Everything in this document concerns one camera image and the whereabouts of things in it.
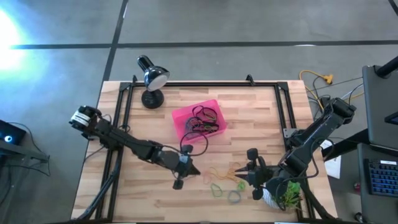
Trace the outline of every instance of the green plant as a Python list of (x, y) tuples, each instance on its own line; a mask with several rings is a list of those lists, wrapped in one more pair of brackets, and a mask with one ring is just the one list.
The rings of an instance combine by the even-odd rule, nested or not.
[(282, 202), (286, 208), (297, 208), (297, 204), (302, 200), (300, 197), (300, 183), (291, 182), (287, 184), (286, 193), (280, 197), (280, 202)]

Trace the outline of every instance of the blue keyboard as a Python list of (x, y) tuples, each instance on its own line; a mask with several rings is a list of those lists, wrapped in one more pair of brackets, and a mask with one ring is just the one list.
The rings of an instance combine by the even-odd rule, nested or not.
[(364, 160), (369, 193), (398, 197), (398, 166), (396, 161)]

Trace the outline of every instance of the cable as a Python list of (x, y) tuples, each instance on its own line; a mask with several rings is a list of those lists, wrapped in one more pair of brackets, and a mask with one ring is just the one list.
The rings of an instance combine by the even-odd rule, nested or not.
[(119, 126), (120, 129), (124, 129), (125, 132), (129, 132), (131, 130), (131, 127), (127, 124), (127, 125), (120, 125)]
[[(300, 80), (303, 80), (302, 75), (303, 75), (303, 73), (305, 73), (305, 72), (314, 74), (314, 75), (316, 75), (317, 77), (323, 78), (323, 79), (325, 80), (325, 77), (324, 77), (323, 75), (319, 75), (318, 73), (313, 72), (313, 71), (311, 71), (311, 70), (302, 70), (302, 71), (299, 73), (299, 75), (298, 75), (298, 78), (299, 78)], [(314, 94), (314, 92), (313, 92), (312, 90), (310, 90), (308, 86), (306, 86), (306, 85), (304, 85), (304, 86), (305, 86), (305, 88), (315, 97), (315, 99), (318, 101), (319, 107), (320, 107), (321, 109), (323, 109), (323, 106), (322, 106), (322, 104), (321, 104), (321, 102), (320, 102), (320, 100), (319, 100), (319, 98), (318, 98), (318, 94)]]
[(351, 91), (351, 93), (349, 94), (349, 98), (348, 98), (348, 104), (349, 104), (349, 105), (351, 105), (351, 95), (353, 94), (353, 92), (354, 92), (357, 88), (359, 88), (359, 87), (361, 87), (361, 86), (363, 86), (363, 84), (360, 84), (360, 85), (358, 85), (357, 87), (355, 87), (355, 88), (353, 89), (353, 91)]
[(316, 140), (314, 140), (314, 142), (312, 142), (311, 147), (310, 147), (310, 155), (311, 155), (311, 160), (313, 162), (313, 165), (315, 166), (315, 174), (310, 175), (310, 176), (303, 176), (303, 177), (292, 177), (292, 178), (288, 178), (283, 180), (281, 183), (278, 184), (278, 186), (276, 187), (276, 192), (275, 192), (275, 199), (276, 199), (276, 204), (278, 204), (278, 207), (282, 210), (282, 211), (286, 211), (286, 206), (284, 205), (284, 207), (282, 208), (280, 206), (280, 202), (278, 202), (280, 200), (280, 198), (278, 197), (278, 191), (279, 191), (279, 187), (282, 185), (282, 183), (286, 182), (286, 181), (290, 181), (290, 180), (300, 180), (300, 179), (309, 179), (309, 178), (313, 178), (316, 177), (319, 174), (319, 169), (317, 166), (317, 163), (315, 162), (315, 159), (313, 157), (313, 148), (316, 142), (318, 142), (321, 139), (326, 139), (326, 138), (317, 138)]
[(311, 93), (311, 94), (315, 97), (315, 99), (318, 101), (319, 107), (320, 107), (321, 109), (323, 109), (323, 106), (322, 106), (322, 104), (321, 104), (319, 98), (314, 94), (314, 92), (311, 91), (307, 86), (305, 86), (305, 88), (306, 88), (307, 90), (310, 91), (310, 93)]
[(24, 125), (24, 124), (22, 124), (22, 123), (18, 123), (18, 122), (8, 122), (9, 124), (16, 124), (16, 125), (19, 125), (19, 126), (22, 126), (22, 127), (24, 127), (24, 128), (26, 128), (26, 130), (29, 132), (29, 135), (30, 135), (30, 140), (32, 141), (32, 144), (35, 146), (35, 148), (39, 151), (39, 152), (41, 152), (43, 155), (45, 155), (46, 157), (47, 157), (47, 169), (48, 169), (48, 174), (46, 174), (45, 172), (43, 172), (45, 175), (47, 175), (47, 176), (51, 176), (51, 170), (50, 170), (50, 155), (47, 155), (46, 153), (44, 153), (37, 145), (36, 145), (36, 142), (35, 142), (35, 140), (34, 140), (34, 138), (33, 138), (33, 134), (32, 134), (32, 131), (26, 126), (26, 125)]
[(357, 97), (359, 97), (359, 96), (362, 96), (363, 94), (364, 94), (364, 92), (362, 92), (362, 93), (360, 93), (360, 94), (357, 94), (357, 95), (355, 95), (355, 96), (352, 96), (351, 99), (355, 99), (355, 98), (357, 98)]
[(37, 147), (37, 145), (36, 145), (36, 143), (35, 143), (35, 141), (34, 141), (34, 139), (33, 139), (32, 131), (31, 131), (26, 125), (21, 124), (21, 123), (18, 123), (18, 122), (8, 122), (8, 123), (9, 123), (9, 124), (16, 124), (16, 125), (25, 127), (26, 130), (27, 130), (27, 131), (29, 132), (29, 134), (30, 134), (30, 139), (32, 140), (32, 144), (36, 147), (36, 149), (37, 149), (39, 152), (41, 152), (43, 155), (47, 156), (46, 153), (44, 153), (39, 147)]
[(348, 96), (350, 93), (352, 93), (353, 91), (351, 90), (351, 91), (349, 91), (348, 93), (346, 93), (344, 96), (342, 96), (342, 97), (340, 97), (342, 100), (346, 97), (346, 96)]
[(325, 159), (327, 159), (335, 151), (335, 143), (330, 138), (326, 138), (325, 140), (331, 142), (331, 150), (327, 155), (323, 157), (323, 161), (325, 161)]
[(46, 175), (47, 177), (51, 176), (51, 174), (46, 174), (45, 172), (43, 172), (43, 171), (41, 171), (39, 169), (33, 168), (33, 167), (27, 167), (27, 166), (21, 166), (21, 165), (6, 165), (6, 166), (8, 166), (8, 167), (21, 167), (21, 168), (25, 168), (25, 169), (31, 169), (31, 170), (35, 170), (37, 172), (40, 172), (40, 173)]
[(106, 117), (106, 116), (109, 117), (109, 120), (108, 120), (108, 121), (109, 121), (110, 123), (112, 123), (112, 117), (111, 117), (111, 115), (110, 115), (110, 114), (106, 114), (106, 115), (104, 115), (104, 116), (102, 116), (102, 117)]
[(352, 78), (352, 79), (350, 79), (350, 80), (346, 80), (346, 81), (343, 81), (343, 82), (339, 82), (339, 83), (335, 83), (335, 84), (330, 84), (330, 85), (327, 85), (327, 86), (324, 86), (324, 87), (320, 87), (320, 88), (318, 88), (318, 90), (321, 90), (321, 89), (323, 89), (323, 88), (332, 87), (332, 86), (335, 86), (335, 85), (340, 85), (340, 84), (343, 84), (343, 83), (346, 83), (346, 82), (351, 82), (351, 81), (354, 81), (354, 80), (359, 80), (360, 78), (362, 78), (362, 77)]
[(315, 117), (316, 117), (316, 115), (318, 114), (318, 112), (319, 112), (319, 110), (321, 109), (321, 107), (319, 106), (318, 101), (316, 101), (316, 100), (314, 100), (314, 99), (309, 99), (309, 100), (310, 100), (310, 102), (316, 103), (317, 106), (318, 106), (318, 110), (317, 110), (317, 112), (316, 112), (315, 115), (314, 115), (314, 119), (315, 119)]
[(190, 156), (200, 156), (200, 155), (203, 155), (203, 154), (207, 151), (207, 148), (208, 148), (208, 146), (209, 146), (209, 140), (207, 139), (207, 137), (206, 137), (203, 133), (201, 133), (201, 132), (196, 132), (196, 131), (191, 131), (191, 132), (185, 133), (184, 136), (182, 136), (181, 141), (180, 141), (180, 149), (182, 149), (182, 141), (184, 140), (184, 138), (187, 137), (189, 134), (195, 134), (195, 133), (198, 133), (198, 134), (202, 135), (202, 136), (205, 138), (205, 140), (206, 140), (206, 147), (205, 147), (205, 150), (203, 150), (201, 153), (199, 153), (199, 154), (190, 154)]
[(341, 138), (341, 137), (328, 137), (328, 138), (342, 139), (342, 140), (349, 141), (349, 142), (353, 142), (353, 143), (361, 143), (361, 142), (359, 142), (359, 141), (352, 141), (352, 140), (348, 140), (348, 139)]
[(101, 151), (102, 149), (104, 149), (104, 148), (105, 148), (105, 146), (103, 146), (103, 147), (97, 149), (95, 152), (93, 152), (93, 153), (91, 153), (90, 155), (88, 155), (87, 157), (85, 157), (85, 160), (84, 160), (83, 162), (86, 162), (86, 160), (87, 160), (88, 158), (90, 158), (91, 156), (94, 156), (94, 154), (96, 154), (97, 152), (100, 152), (100, 151)]
[(0, 201), (0, 207), (2, 206), (2, 204), (4, 203), (4, 201), (6, 201), (6, 198), (7, 198), (7, 196), (8, 196), (8, 193), (9, 193), (10, 190), (11, 190), (11, 185), (12, 185), (12, 183), (11, 183), (11, 168), (10, 168), (10, 167), (8, 167), (7, 184), (8, 184), (8, 188), (7, 188), (7, 191), (6, 191), (6, 193), (4, 194), (3, 198), (2, 198), (1, 201)]
[(317, 90), (317, 88), (315, 87), (315, 82), (317, 81), (317, 79), (319, 79), (319, 78), (321, 78), (321, 77), (316, 77), (314, 80), (313, 80), (313, 82), (312, 82), (312, 87), (313, 87), (313, 89), (315, 90), (315, 94), (317, 94), (317, 97), (319, 98), (319, 95), (318, 95), (318, 90)]
[[(319, 97), (319, 99), (322, 99), (323, 97), (328, 96), (329, 98), (331, 98), (331, 96), (329, 94), (325, 94)], [(315, 120), (315, 118), (317, 117), (317, 114), (319, 113), (319, 111), (321, 110), (321, 108), (319, 107), (317, 112), (315, 112), (315, 115), (313, 116), (313, 119)]]

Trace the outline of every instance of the rubber band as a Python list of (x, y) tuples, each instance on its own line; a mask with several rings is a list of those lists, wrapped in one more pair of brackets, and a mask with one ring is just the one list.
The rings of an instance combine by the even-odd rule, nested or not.
[[(239, 198), (236, 200), (231, 199), (232, 194), (236, 194)], [(228, 193), (228, 201), (230, 203), (239, 203), (241, 200), (242, 200), (242, 196), (237, 190), (232, 190)]]
[(237, 164), (238, 167), (241, 166), (240, 163), (235, 162), (235, 163), (231, 166), (231, 168), (228, 169), (226, 175), (224, 175), (224, 176), (219, 175), (218, 170), (217, 170), (216, 168), (214, 168), (214, 167), (210, 167), (209, 169), (213, 169), (213, 170), (215, 171), (215, 173), (212, 172), (212, 171), (209, 171), (209, 173), (212, 174), (212, 175), (214, 175), (215, 177), (217, 177), (217, 178), (220, 179), (220, 180), (223, 180), (223, 179), (227, 179), (227, 178), (228, 178), (228, 179), (231, 179), (231, 180), (235, 181), (236, 183), (239, 183), (239, 182), (241, 181), (241, 179), (240, 179), (239, 177), (236, 177), (236, 176), (235, 176), (235, 169), (237, 168), (237, 167), (234, 167), (235, 164)]
[[(220, 195), (215, 194), (214, 187), (218, 188), (218, 190), (220, 191)], [(223, 196), (223, 190), (221, 189), (221, 187), (219, 187), (219, 185), (216, 185), (213, 183), (210, 185), (210, 189), (211, 189), (211, 194), (213, 195), (213, 197), (217, 198), (217, 197)]]
[(241, 181), (238, 183), (238, 186), (236, 187), (236, 189), (237, 189), (238, 191), (244, 191), (245, 188), (246, 188), (246, 184), (244, 183), (243, 180), (241, 180)]

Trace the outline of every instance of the white plant pot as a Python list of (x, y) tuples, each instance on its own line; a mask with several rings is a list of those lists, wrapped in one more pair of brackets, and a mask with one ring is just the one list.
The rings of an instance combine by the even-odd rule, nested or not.
[(264, 192), (262, 198), (266, 202), (267, 205), (269, 205), (271, 208), (279, 209), (278, 204), (272, 199), (271, 193), (267, 189), (262, 189)]

